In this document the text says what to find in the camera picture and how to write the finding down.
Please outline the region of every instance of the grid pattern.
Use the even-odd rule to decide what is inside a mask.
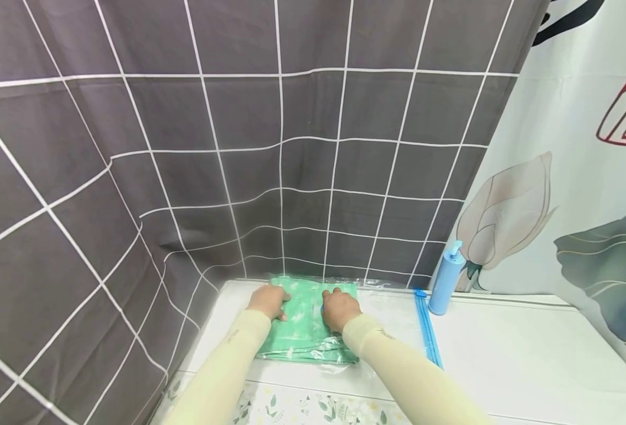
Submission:
[[[72,425],[142,423],[225,279],[426,285],[546,1],[45,7],[0,1],[0,422]]]

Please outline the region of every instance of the green folded clothing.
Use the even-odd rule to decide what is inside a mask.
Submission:
[[[287,321],[273,321],[273,327],[256,357],[281,359],[287,362],[322,364],[352,364],[358,357],[341,340],[341,335],[332,334],[322,321],[322,291],[330,292],[339,287],[357,298],[355,283],[319,283],[306,279],[283,276],[271,280],[275,286],[292,295],[282,305]]]

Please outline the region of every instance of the blue plastic bottle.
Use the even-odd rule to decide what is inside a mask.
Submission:
[[[464,256],[459,252],[461,247],[462,241],[455,241],[451,249],[443,253],[443,260],[438,268],[429,299],[429,311],[437,316],[443,316],[447,312],[452,292],[455,291],[457,279],[464,266]]]

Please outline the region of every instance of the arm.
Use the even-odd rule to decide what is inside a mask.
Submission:
[[[417,350],[361,314],[345,324],[344,342],[366,361],[413,424],[490,424],[452,378]]]
[[[227,424],[231,420],[254,356],[270,332],[272,319],[287,320],[282,301],[290,298],[277,286],[264,285],[254,291],[249,306],[197,371],[165,425]]]

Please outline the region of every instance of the bottle cap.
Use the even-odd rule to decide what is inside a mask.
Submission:
[[[459,254],[459,250],[462,247],[463,243],[464,242],[462,241],[455,241],[454,243],[452,243],[452,247],[450,249],[450,252],[448,253],[452,260],[455,260],[457,258],[457,255]]]

